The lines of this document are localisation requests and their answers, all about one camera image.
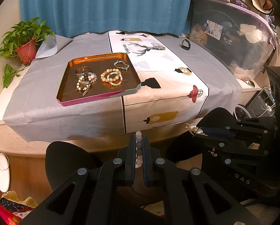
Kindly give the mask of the pearl charm jewelry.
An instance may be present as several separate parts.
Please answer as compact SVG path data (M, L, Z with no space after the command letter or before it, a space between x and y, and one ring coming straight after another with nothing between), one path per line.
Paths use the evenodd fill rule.
M204 131L198 128L194 123L185 124L185 128L192 134L192 135L204 135Z

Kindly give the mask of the black smart watch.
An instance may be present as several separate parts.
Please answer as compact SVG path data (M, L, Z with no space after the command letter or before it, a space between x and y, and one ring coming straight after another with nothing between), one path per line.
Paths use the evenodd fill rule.
M184 39L182 42L181 42L181 48L184 49L184 50L189 50L191 48L191 43L188 39Z

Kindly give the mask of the white printed table runner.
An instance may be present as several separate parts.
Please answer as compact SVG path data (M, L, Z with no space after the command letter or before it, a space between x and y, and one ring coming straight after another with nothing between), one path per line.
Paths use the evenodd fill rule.
M144 33L108 32L111 50L125 52L141 85L123 96L127 132L195 119L209 88L183 60L157 38Z

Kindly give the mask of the red fabric bag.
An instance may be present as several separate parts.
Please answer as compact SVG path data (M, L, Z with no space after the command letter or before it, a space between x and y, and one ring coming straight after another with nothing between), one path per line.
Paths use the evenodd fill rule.
M19 224L33 209L33 207L6 198L0 199L0 216L6 224Z

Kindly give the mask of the clear plastic storage box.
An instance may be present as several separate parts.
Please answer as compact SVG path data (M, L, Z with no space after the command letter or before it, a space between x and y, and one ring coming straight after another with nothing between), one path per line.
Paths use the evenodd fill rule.
M274 31L255 12L219 0L191 0L190 40L241 79L253 80L277 48Z

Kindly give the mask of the grey table cloth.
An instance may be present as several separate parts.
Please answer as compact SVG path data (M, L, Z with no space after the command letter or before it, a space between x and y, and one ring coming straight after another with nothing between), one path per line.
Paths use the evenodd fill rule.
M155 38L190 66L208 86L209 95L196 118L217 107L233 111L242 88L220 61L195 43L191 43L189 50L182 49L181 38ZM123 96L65 107L56 99L70 60L107 53L116 53L111 50L108 32L87 33L73 38L57 54L34 60L12 95L4 122L28 142L131 133L126 130Z

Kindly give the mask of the turquoise silver bangle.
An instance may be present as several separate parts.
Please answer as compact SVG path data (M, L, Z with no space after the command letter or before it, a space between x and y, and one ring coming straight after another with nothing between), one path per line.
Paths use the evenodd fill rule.
M115 68L120 69L120 70L124 70L124 71L128 71L129 68L130 68L130 65L126 64L122 60L117 60L116 62L114 62L113 65L115 66Z

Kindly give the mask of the copper metal tray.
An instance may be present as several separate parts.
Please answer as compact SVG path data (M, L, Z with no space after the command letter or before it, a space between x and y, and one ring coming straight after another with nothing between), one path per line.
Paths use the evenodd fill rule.
M130 65L128 71L115 68L117 60ZM61 106L136 93L141 80L126 53L107 53L75 58L67 63L56 96Z

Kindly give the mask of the red flower pot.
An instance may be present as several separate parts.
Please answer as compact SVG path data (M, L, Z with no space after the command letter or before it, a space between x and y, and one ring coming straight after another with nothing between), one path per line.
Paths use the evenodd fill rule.
M25 66L28 66L36 56L37 49L35 39L32 39L28 43L22 45L20 48L16 49L15 52L19 56L21 62Z

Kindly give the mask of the green potted plant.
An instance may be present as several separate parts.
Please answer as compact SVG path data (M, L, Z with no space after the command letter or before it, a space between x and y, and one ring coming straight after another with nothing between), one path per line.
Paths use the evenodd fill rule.
M42 43L44 43L49 36L53 35L53 30L46 24L45 20L39 21L39 18L35 17L28 21L21 21L12 26L10 31L3 34L3 40L0 45L0 58L19 58L15 50L32 39L35 39L36 49L38 51Z

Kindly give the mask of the blue curtain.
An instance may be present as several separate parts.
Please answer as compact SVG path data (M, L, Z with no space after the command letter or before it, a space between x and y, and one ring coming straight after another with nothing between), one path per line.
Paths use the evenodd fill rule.
M54 33L73 37L112 30L181 35L191 0L20 0L21 18L39 17Z

